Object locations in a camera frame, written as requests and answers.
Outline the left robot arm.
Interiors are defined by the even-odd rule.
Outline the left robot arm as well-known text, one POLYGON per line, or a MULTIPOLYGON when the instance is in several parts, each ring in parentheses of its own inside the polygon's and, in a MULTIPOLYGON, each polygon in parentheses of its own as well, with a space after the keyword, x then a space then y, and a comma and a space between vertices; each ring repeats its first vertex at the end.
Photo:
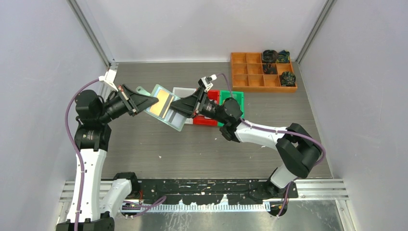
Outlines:
POLYGON ((71 100, 75 103, 78 127, 71 134, 65 122, 68 138, 76 152, 76 178, 73 199, 66 220, 57 224, 58 231, 113 231, 115 217, 126 198, 140 194, 140 184, 134 172, 117 173, 113 184, 100 196, 102 168, 107 156, 111 128, 109 123, 122 115, 135 116, 157 103, 156 97, 118 86, 107 99, 86 87, 71 100))

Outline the gold credit card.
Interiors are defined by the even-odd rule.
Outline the gold credit card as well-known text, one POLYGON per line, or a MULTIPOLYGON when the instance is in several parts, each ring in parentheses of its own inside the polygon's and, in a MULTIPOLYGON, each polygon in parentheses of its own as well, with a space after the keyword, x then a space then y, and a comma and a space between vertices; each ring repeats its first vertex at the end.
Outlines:
POLYGON ((148 112, 159 118, 165 118, 170 103, 174 100, 174 96, 167 90, 158 89, 155 93, 155 97, 159 100, 157 103, 152 105, 148 112))

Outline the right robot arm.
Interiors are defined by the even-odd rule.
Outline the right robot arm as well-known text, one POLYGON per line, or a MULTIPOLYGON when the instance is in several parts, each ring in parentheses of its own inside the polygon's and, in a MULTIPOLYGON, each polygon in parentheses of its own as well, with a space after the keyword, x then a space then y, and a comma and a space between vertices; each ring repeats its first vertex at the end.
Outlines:
POLYGON ((249 122, 242 118, 239 103, 228 97, 222 104, 210 100, 204 88, 170 104, 175 112, 194 117, 202 115, 222 123, 222 136, 228 141, 249 142, 276 150, 283 164, 273 171, 264 183, 264 189, 258 190, 269 198, 278 198, 298 178, 307 178, 312 168, 325 156, 325 149, 299 124, 275 128, 249 122))

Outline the green card holder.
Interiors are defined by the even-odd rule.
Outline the green card holder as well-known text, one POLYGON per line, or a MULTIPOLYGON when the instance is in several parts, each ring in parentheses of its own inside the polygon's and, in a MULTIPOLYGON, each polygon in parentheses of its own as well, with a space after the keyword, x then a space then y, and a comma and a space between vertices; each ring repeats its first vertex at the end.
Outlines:
POLYGON ((178 96, 159 84, 155 85, 151 93, 147 92, 141 86, 136 88, 136 92, 146 96, 155 97, 159 100, 157 103, 144 110, 147 114, 162 121, 177 131, 182 130, 187 118, 170 108, 173 101, 179 100, 178 96))

